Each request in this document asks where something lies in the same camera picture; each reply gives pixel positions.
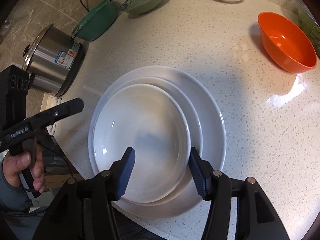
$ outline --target sleeve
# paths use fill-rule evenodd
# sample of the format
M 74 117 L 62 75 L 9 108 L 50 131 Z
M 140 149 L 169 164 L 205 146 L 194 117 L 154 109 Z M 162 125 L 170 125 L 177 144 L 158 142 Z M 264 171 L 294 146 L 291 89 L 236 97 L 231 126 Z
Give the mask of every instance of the sleeve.
M 4 177 L 3 161 L 0 165 L 0 211 L 25 212 L 30 210 L 30 199 L 23 187 L 12 187 Z

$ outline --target tile wall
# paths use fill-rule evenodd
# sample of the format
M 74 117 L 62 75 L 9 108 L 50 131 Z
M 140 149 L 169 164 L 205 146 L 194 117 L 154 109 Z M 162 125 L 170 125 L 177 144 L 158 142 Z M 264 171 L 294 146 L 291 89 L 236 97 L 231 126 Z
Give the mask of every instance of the tile wall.
M 83 0 L 90 9 L 102 0 Z M 71 34 L 77 22 L 87 11 L 79 0 L 20 0 L 8 19 L 9 28 L 0 29 L 0 71 L 10 62 L 22 65 L 23 50 L 31 44 L 39 32 L 51 23 Z M 43 93 L 30 90 L 27 96 L 27 116 L 40 111 Z

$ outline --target blue floral patterned bowl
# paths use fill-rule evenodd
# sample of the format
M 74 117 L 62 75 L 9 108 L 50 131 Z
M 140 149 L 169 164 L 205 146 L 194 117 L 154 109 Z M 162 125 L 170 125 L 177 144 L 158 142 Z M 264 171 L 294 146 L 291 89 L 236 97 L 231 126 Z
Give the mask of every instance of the blue floral patterned bowl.
M 155 8 L 161 0 L 127 0 L 119 8 L 120 12 L 140 14 Z

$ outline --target small white plate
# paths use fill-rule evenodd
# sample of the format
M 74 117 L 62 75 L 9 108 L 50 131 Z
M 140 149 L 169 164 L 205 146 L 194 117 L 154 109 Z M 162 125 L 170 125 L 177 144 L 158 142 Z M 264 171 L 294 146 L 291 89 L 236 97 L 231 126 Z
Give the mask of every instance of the small white plate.
M 154 202 L 181 181 L 190 155 L 190 133 L 181 108 L 167 92 L 134 84 L 105 103 L 93 132 L 99 172 L 110 169 L 127 147 L 133 147 L 136 160 L 124 199 Z
M 173 97 L 173 99 L 177 102 L 177 104 L 181 107 L 181 110 L 183 111 L 188 127 L 190 130 L 190 138 L 191 138 L 191 146 L 195 147 L 199 153 L 199 155 L 202 155 L 202 148 L 203 148 L 203 139 L 202 139 L 202 130 L 201 125 L 199 121 L 199 116 L 192 105 L 189 98 L 175 85 L 170 83 L 167 80 L 156 78 L 156 77 L 142 77 L 142 78 L 135 78 L 132 80 L 129 80 L 128 82 L 124 83 L 123 85 L 117 87 L 110 96 L 114 95 L 116 92 L 118 92 L 120 89 L 125 88 L 127 86 L 133 85 L 133 84 L 149 84 L 156 87 L 161 88 L 165 92 L 167 92 L 170 96 Z M 176 196 L 178 196 L 181 191 L 186 187 L 186 185 L 189 183 L 189 181 L 192 179 L 191 172 L 189 167 L 187 167 L 186 172 L 180 183 L 176 186 L 176 188 L 169 193 L 167 196 L 154 201 L 150 203 L 139 203 L 139 205 L 145 205 L 145 206 L 153 206 L 153 205 L 160 205 L 163 203 L 166 203 Z
M 226 156 L 226 131 L 221 112 L 209 91 L 194 77 L 188 73 L 173 67 L 167 66 L 147 66 L 130 71 L 116 80 L 102 95 L 99 100 L 90 123 L 88 134 L 89 158 L 94 174 L 98 174 L 97 165 L 92 148 L 92 132 L 96 118 L 101 107 L 105 104 L 108 96 L 117 87 L 125 82 L 140 77 L 163 78 L 180 88 L 190 99 L 195 107 L 203 135 L 202 159 L 210 162 L 215 170 L 222 170 Z M 130 203 L 125 199 L 115 202 L 115 206 L 133 215 L 150 219 L 166 219 L 179 216 L 194 208 L 201 202 L 193 179 L 183 189 L 180 195 L 167 203 L 156 206 L 141 206 Z

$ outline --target countertop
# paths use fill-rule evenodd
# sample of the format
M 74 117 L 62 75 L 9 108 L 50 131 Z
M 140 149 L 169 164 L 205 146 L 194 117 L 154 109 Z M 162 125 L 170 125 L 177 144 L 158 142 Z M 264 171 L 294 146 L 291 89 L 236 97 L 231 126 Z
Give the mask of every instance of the countertop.
M 197 78 L 218 103 L 227 132 L 223 172 L 236 179 L 255 177 L 290 239 L 301 239 L 320 210 L 320 68 L 296 75 L 275 65 L 260 40 L 257 16 L 262 11 L 297 21 L 295 14 L 266 0 L 163 0 L 148 14 L 121 14 L 90 43 L 62 97 L 80 97 L 85 104 L 82 113 L 59 121 L 54 134 L 80 174 L 93 176 L 87 138 L 103 92 L 130 70 L 174 66 Z M 126 215 L 166 239 L 200 239 L 209 206 L 203 201 L 168 220 Z M 235 224 L 233 205 L 228 239 Z

